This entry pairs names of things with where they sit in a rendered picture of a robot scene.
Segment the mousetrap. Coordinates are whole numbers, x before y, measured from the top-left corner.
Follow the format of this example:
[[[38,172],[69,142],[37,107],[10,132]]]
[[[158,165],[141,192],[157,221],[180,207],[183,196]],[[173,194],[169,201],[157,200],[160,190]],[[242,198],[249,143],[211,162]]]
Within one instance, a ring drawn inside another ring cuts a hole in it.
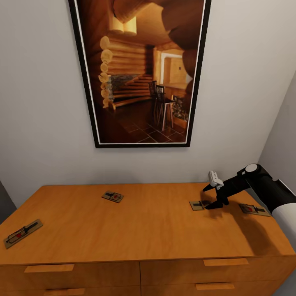
[[[206,210],[206,206],[210,205],[212,202],[210,200],[203,200],[203,201],[191,201],[190,206],[193,211],[201,211]]]
[[[108,200],[116,202],[116,203],[120,203],[120,201],[124,198],[124,195],[118,194],[118,193],[115,193],[115,192],[111,192],[111,191],[107,191],[102,196],[102,198],[108,199]]]
[[[243,213],[271,217],[271,215],[264,207],[241,203],[239,204],[239,206],[242,209]]]
[[[12,247],[13,245],[17,244],[19,241],[36,231],[37,229],[43,226],[40,219],[35,220],[34,222],[28,224],[27,226],[23,227],[21,230],[12,233],[6,239],[4,239],[4,243],[6,249]]]

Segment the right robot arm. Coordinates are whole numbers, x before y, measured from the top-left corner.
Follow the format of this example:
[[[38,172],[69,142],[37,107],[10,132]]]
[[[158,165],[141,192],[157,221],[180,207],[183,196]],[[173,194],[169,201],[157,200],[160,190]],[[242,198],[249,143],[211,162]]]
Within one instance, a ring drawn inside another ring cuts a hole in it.
[[[215,188],[217,200],[206,206],[206,210],[222,208],[223,204],[229,204],[229,196],[252,188],[267,205],[296,253],[296,196],[280,179],[273,181],[260,164],[249,164],[237,172],[237,176],[224,182],[214,171],[209,171],[208,177],[210,184],[203,191]]]

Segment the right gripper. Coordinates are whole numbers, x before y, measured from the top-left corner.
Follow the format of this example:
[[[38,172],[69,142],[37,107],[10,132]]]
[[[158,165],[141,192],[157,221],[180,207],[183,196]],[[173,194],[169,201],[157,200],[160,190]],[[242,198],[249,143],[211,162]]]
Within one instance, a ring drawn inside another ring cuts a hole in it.
[[[241,192],[237,189],[237,187],[232,182],[232,178],[224,181],[223,183],[224,185],[219,190],[216,188],[216,186],[212,187],[210,184],[203,189],[203,191],[208,191],[210,189],[215,188],[217,193],[216,195],[217,200],[211,203],[210,205],[206,206],[205,207],[206,210],[222,208],[223,204],[228,205],[229,204],[228,197]]]

